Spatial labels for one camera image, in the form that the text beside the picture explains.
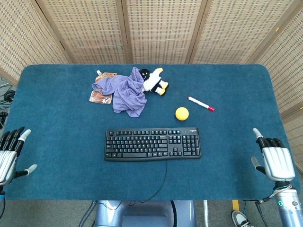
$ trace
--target yellow ball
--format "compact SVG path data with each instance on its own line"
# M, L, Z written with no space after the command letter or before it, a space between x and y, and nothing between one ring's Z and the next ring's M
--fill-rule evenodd
M179 107L177 110L176 110L176 118L180 121L184 121L188 118L189 116L189 112L187 110L187 108L185 107Z

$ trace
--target penguin plush toy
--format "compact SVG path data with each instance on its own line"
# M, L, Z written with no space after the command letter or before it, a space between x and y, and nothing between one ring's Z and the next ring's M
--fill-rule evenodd
M163 71L162 68L155 69L154 72L150 73L149 70L139 70L144 83L142 91L156 92L160 96L166 93L166 89L169 87L168 82L164 82L160 77L160 73Z

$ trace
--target lavender towel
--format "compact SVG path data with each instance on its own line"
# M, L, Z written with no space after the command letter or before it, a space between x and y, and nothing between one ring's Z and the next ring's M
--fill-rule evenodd
M127 76L116 75L104 78L93 84L95 91L110 95L114 93L113 109L115 113L126 110L130 117L139 117L147 100L142 92L143 78L136 67L133 67L132 74Z

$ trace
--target keyboard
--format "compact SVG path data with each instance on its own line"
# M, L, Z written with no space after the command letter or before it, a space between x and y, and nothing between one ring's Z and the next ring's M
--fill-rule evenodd
M198 128L107 129L107 161L200 158Z

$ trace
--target sneaker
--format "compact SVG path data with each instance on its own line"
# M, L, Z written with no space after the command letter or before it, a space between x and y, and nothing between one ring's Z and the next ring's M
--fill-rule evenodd
M247 217L238 210L232 212L232 220L237 227L254 227L248 221Z

